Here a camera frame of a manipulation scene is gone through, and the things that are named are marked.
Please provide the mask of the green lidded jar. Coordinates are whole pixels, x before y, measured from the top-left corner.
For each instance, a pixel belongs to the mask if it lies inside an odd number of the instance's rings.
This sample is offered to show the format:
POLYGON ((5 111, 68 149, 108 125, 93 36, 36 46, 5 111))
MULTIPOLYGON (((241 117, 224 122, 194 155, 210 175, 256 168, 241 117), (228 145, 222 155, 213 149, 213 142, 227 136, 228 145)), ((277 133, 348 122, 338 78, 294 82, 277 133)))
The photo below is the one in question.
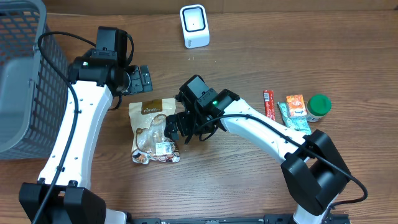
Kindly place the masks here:
POLYGON ((317 122, 330 112, 332 103, 326 95, 314 95, 307 102, 307 121, 317 122))

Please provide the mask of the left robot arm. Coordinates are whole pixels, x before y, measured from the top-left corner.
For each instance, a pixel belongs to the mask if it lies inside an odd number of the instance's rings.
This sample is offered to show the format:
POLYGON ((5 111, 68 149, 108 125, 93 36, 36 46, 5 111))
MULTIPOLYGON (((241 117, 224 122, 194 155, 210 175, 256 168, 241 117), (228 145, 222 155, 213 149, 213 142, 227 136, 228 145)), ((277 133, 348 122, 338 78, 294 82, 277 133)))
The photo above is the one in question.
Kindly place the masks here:
POLYGON ((77 57, 68 71, 68 104, 50 158, 19 202, 32 223, 127 223, 91 190, 91 166, 101 124, 113 98, 152 90, 147 65, 77 57))

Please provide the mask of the small orange snack packet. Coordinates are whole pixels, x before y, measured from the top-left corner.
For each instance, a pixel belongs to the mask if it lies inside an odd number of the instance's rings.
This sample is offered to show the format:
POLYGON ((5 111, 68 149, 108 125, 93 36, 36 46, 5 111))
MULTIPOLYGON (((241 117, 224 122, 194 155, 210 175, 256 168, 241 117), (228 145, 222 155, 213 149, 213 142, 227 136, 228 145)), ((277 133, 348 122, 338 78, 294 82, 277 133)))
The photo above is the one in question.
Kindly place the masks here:
POLYGON ((286 96, 286 103, 288 107, 288 116, 290 118, 304 118, 307 115, 307 109, 303 95, 289 95, 286 96))

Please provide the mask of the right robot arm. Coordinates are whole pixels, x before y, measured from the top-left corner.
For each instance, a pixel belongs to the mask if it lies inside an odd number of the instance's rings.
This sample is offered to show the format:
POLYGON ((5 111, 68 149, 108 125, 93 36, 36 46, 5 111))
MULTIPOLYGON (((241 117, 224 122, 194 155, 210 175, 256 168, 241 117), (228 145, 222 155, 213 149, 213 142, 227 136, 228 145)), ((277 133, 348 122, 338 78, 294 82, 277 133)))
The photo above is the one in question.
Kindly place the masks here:
POLYGON ((307 135, 287 128, 229 90, 181 91, 176 100, 185 110, 167 116, 165 136, 177 140, 197 135, 204 141, 222 129, 261 148, 280 164, 289 193, 298 204, 294 223, 322 223, 349 182, 347 165, 320 130, 307 135))

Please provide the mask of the brown white snack pouch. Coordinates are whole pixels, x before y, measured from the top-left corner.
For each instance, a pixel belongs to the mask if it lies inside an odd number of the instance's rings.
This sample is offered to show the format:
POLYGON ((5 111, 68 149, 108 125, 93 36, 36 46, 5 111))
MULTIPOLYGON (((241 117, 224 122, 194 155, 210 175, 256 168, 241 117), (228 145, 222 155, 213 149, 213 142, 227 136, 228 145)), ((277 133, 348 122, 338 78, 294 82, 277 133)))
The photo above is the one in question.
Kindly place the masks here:
POLYGON ((133 131, 132 161, 148 164, 150 161, 177 163, 180 153, 176 143, 165 136, 166 118, 176 110, 173 98, 129 104, 133 131))

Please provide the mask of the red stick packet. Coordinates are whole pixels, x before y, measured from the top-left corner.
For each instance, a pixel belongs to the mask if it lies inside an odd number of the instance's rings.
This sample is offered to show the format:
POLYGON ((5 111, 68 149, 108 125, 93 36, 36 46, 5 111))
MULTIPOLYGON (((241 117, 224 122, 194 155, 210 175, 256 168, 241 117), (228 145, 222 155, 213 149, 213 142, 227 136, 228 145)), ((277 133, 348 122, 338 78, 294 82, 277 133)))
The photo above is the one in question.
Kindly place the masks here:
POLYGON ((275 121, 274 92, 272 90, 264 90, 263 97, 265 114, 268 118, 275 121))

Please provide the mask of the teal orange snack pack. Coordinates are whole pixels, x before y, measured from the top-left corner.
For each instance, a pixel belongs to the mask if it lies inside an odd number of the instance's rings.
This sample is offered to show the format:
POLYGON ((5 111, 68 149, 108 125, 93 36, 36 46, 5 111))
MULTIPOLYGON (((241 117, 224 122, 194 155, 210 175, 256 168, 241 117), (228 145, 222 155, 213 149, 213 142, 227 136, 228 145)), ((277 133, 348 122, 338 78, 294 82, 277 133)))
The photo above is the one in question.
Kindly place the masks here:
POLYGON ((305 118, 290 118, 288 117, 288 109, 286 103, 278 102, 277 105, 279 107, 282 115, 282 120, 286 127, 296 131, 301 131, 306 135, 310 135, 312 133, 310 126, 305 118))

